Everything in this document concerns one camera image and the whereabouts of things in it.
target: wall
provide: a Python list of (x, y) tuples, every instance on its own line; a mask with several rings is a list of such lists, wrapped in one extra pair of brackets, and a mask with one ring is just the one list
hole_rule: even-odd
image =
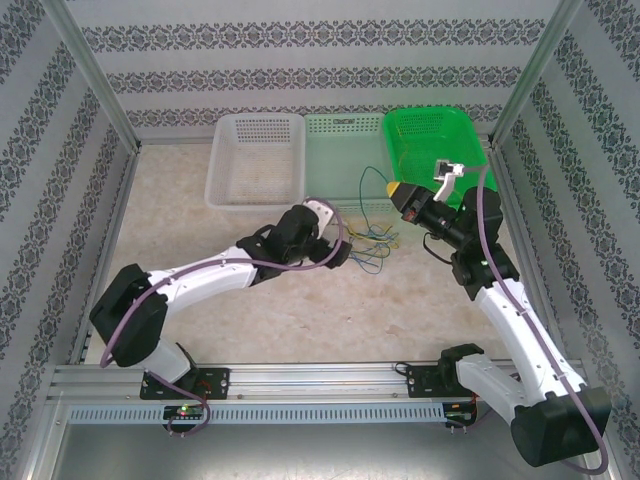
[(493, 128), (558, 0), (76, 0), (142, 139), (245, 111), (457, 105)]
[(66, 363), (130, 157), (32, 0), (0, 1), (0, 479)]
[(613, 402), (640, 477), (640, 2), (578, 10), (502, 154), (571, 358)]

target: floor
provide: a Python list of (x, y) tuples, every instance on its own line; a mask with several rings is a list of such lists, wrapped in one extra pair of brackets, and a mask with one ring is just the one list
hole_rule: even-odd
[[(142, 148), (109, 279), (130, 263), (166, 269), (213, 256), (277, 221), (279, 215), (234, 215), (205, 205), (210, 150)], [(423, 250), (424, 231), (404, 222), (394, 228), (401, 246), (379, 275), (353, 261), (336, 270), (285, 273), (183, 310), (165, 323), (163, 334), (200, 363), (434, 360), (442, 349), (468, 342), (492, 358), (508, 358), (450, 267)], [(515, 261), (504, 225), (500, 243)], [(97, 363), (102, 348), (95, 335), (86, 362)]]

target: yellow object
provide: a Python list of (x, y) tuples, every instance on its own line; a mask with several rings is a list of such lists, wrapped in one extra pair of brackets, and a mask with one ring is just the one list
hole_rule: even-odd
[(400, 185), (400, 182), (389, 182), (389, 183), (387, 183), (387, 195), (389, 196), (389, 198), (391, 198), (393, 196), (393, 194), (395, 193), (396, 189), (398, 188), (398, 185)]

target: purple cable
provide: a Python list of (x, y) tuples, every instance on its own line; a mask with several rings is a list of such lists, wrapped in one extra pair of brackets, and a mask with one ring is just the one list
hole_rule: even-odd
[[(209, 268), (209, 267), (214, 267), (216, 265), (226, 265), (226, 264), (233, 264), (233, 263), (245, 263), (245, 264), (249, 263), (251, 265), (256, 265), (256, 266), (261, 266), (261, 267), (277, 268), (277, 269), (285, 270), (285, 271), (303, 272), (303, 271), (306, 271), (306, 270), (313, 270), (314, 268), (322, 267), (323, 265), (326, 265), (328, 262), (330, 262), (331, 259), (338, 254), (338, 251), (340, 250), (340, 246), (342, 244), (342, 240), (344, 238), (342, 217), (340, 217), (340, 214), (338, 213), (338, 210), (336, 210), (336, 208), (326, 200), (323, 200), (323, 199), (320, 199), (320, 198), (312, 198), (312, 197), (307, 198), (307, 200), (314, 200), (316, 202), (319, 202), (319, 203), (327, 206), (333, 212), (333, 215), (336, 217), (336, 221), (338, 222), (338, 240), (336, 240), (336, 244), (333, 247), (333, 250), (331, 250), (331, 252), (329, 253), (329, 255), (327, 255), (324, 259), (322, 259), (318, 263), (315, 263), (313, 265), (300, 266), (300, 267), (291, 267), (289, 265), (280, 265), (279, 263), (265, 262), (265, 261), (262, 261), (262, 260), (254, 260), (254, 259), (251, 259), (251, 258), (219, 258), (219, 259), (215, 259), (215, 260), (209, 260), (207, 262), (198, 263), (198, 264), (193, 265), (193, 266), (191, 266), (189, 268), (185, 268), (184, 270), (181, 270), (181, 271), (173, 274), (172, 276), (165, 277), (161, 281), (156, 283), (155, 285), (152, 285), (151, 288), (149, 288), (142, 295), (140, 295), (135, 300), (135, 302), (133, 302), (133, 304), (129, 307), (127, 312), (122, 317), (122, 320), (120, 320), (120, 323), (118, 324), (118, 326), (114, 330), (113, 334), (111, 335), (111, 338), (109, 339), (109, 342), (107, 343), (107, 346), (105, 347), (104, 352), (102, 353), (102, 357), (100, 358), (100, 367), (105, 368), (110, 363), (113, 362), (113, 357), (111, 356), (111, 352), (113, 351), (113, 348), (115, 347), (115, 345), (118, 343), (120, 335), (122, 334), (122, 332), (126, 328), (126, 326), (129, 323), (129, 321), (131, 320), (131, 317), (133, 316), (134, 312), (153, 293), (155, 293), (157, 290), (159, 290), (163, 286), (169, 285), (173, 280), (177, 280), (180, 277), (184, 277), (185, 275), (188, 275), (190, 273), (196, 272), (198, 270), (202, 270), (203, 268)], [(202, 406), (206, 410), (206, 412), (207, 412), (206, 420), (204, 422), (202, 422), (201, 424), (199, 424), (198, 426), (194, 427), (189, 432), (185, 432), (185, 433), (181, 434), (182, 437), (185, 437), (185, 436), (188, 436), (188, 435), (192, 435), (192, 434), (202, 430), (209, 423), (209, 420), (211, 418), (211, 409), (209, 408), (209, 405), (207, 404), (205, 399), (202, 399), (202, 398), (198, 397), (197, 395), (194, 395), (194, 394), (192, 394), (190, 392), (187, 392), (186, 390), (183, 390), (183, 389), (181, 389), (179, 387), (176, 387), (175, 385), (169, 383), (164, 378), (159, 377), (158, 375), (154, 374), (153, 372), (148, 372), (148, 373), (153, 378), (155, 378), (157, 381), (162, 383), (165, 387), (170, 388), (170, 389), (174, 390), (175, 392), (180, 393), (181, 395), (184, 395), (184, 396), (187, 396), (187, 397), (192, 398), (194, 400), (197, 400), (198, 402), (200, 402), (202, 404)], [(167, 428), (169, 429), (169, 433), (170, 434), (174, 433), (173, 430), (171, 430), (171, 423), (172, 422), (173, 422), (173, 418), (171, 420), (169, 420), (169, 424), (167, 425)]]
[(582, 474), (601, 475), (607, 471), (607, 468), (609, 468), (609, 452), (607, 452), (607, 447), (604, 444), (602, 435), (600, 435), (600, 432), (598, 431), (598, 427), (593, 422), (593, 419), (589, 415), (589, 412), (587, 412), (587, 409), (585, 408), (584, 404), (580, 400), (580, 397), (578, 397), (576, 392), (574, 392), (573, 388), (569, 384), (569, 381), (565, 378), (564, 373), (562, 373), (562, 368), (560, 367), (560, 364), (557, 362), (557, 360), (553, 356), (553, 353), (551, 353), (551, 350), (549, 349), (544, 339), (542, 338), (542, 335), (540, 334), (540, 331), (536, 327), (535, 323), (533, 323), (533, 320), (531, 320), (531, 317), (529, 316), (529, 314), (526, 312), (523, 306), (520, 305), (520, 302), (518, 302), (518, 299), (509, 290), (509, 287), (507, 287), (507, 284), (505, 283), (504, 279), (500, 275), (500, 272), (498, 271), (498, 267), (496, 267), (496, 263), (494, 262), (493, 257), (491, 256), (491, 252), (489, 251), (489, 245), (487, 243), (487, 237), (486, 237), (486, 232), (484, 228), (484, 203), (483, 203), (484, 182), (487, 177), (488, 171), (489, 171), (489, 165), (486, 165), (480, 172), (480, 178), (478, 179), (478, 195), (476, 197), (477, 214), (478, 214), (478, 231), (480, 233), (480, 244), (482, 245), (482, 251), (487, 260), (487, 263), (489, 264), (489, 268), (493, 273), (493, 276), (496, 278), (498, 284), (500, 285), (500, 288), (502, 288), (502, 291), (504, 292), (506, 297), (513, 304), (516, 310), (518, 310), (518, 312), (522, 315), (522, 318), (524, 318), (525, 322), (527, 323), (527, 326), (531, 329), (531, 332), (536, 337), (538, 344), (540, 344), (540, 348), (542, 348), (542, 351), (547, 357), (547, 360), (549, 360), (549, 363), (551, 364), (553, 371), (560, 379), (562, 386), (565, 388), (565, 390), (571, 397), (571, 400), (573, 400), (573, 402), (576, 404), (576, 407), (582, 414), (582, 417), (584, 418), (585, 422), (587, 422), (587, 426), (589, 427), (589, 430), (593, 434), (593, 437), (596, 439), (596, 443), (598, 444), (598, 448), (600, 449), (600, 455), (602, 456), (602, 459), (601, 459), (602, 463), (600, 464), (600, 466), (598, 468), (593, 468), (593, 469), (584, 468), (579, 465), (575, 465), (571, 462), (567, 462), (566, 460), (563, 460), (562, 463), (564, 463), (566, 466)]

